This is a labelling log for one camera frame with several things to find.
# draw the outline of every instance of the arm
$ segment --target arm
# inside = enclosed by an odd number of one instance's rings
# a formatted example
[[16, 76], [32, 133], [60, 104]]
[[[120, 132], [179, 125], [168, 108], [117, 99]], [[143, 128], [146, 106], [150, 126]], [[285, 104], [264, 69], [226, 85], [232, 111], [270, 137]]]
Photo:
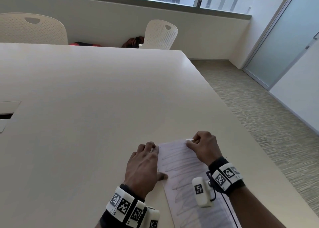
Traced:
[[[207, 166], [222, 157], [216, 137], [209, 132], [199, 131], [193, 139], [187, 141], [187, 147]], [[235, 189], [229, 199], [242, 228], [285, 228], [247, 187]]]
[[[153, 142], [140, 144], [127, 163], [125, 179], [120, 187], [141, 202], [145, 202], [147, 194], [154, 189], [157, 181], [168, 178], [166, 174], [157, 172], [158, 153], [159, 147]], [[131, 228], [106, 210], [95, 228], [109, 227]]]

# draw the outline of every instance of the floor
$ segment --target floor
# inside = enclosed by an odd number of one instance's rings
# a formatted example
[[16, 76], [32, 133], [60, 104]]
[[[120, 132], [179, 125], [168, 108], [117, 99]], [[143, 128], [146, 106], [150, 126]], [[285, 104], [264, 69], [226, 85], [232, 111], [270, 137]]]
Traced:
[[319, 136], [229, 61], [192, 61], [319, 216]]

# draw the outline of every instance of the sheet of paper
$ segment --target sheet of paper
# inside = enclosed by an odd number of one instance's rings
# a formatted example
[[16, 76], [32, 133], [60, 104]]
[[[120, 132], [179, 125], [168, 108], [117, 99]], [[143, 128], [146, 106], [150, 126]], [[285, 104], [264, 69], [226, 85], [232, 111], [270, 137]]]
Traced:
[[[197, 205], [192, 179], [201, 176], [208, 180], [205, 173], [208, 168], [186, 147], [185, 140], [163, 143], [159, 148], [158, 169], [169, 176], [163, 183], [175, 228], [236, 228], [221, 194], [216, 193], [217, 198], [210, 208]], [[224, 197], [241, 228], [228, 197]]]

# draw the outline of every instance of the frosted glass door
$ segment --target frosted glass door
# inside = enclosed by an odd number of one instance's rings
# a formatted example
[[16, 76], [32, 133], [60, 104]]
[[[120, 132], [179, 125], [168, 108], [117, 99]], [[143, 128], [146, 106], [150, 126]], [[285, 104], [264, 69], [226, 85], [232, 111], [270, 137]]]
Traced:
[[319, 31], [319, 0], [292, 0], [245, 68], [269, 87]]

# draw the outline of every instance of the chair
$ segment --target chair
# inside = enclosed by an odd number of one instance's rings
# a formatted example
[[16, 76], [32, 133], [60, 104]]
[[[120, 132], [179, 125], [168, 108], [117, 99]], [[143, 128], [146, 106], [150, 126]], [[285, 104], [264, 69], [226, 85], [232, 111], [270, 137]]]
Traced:
[[144, 44], [139, 44], [142, 49], [169, 50], [177, 36], [178, 29], [173, 24], [164, 20], [151, 20], [146, 27]]
[[0, 14], [0, 42], [68, 45], [64, 25], [49, 16]]

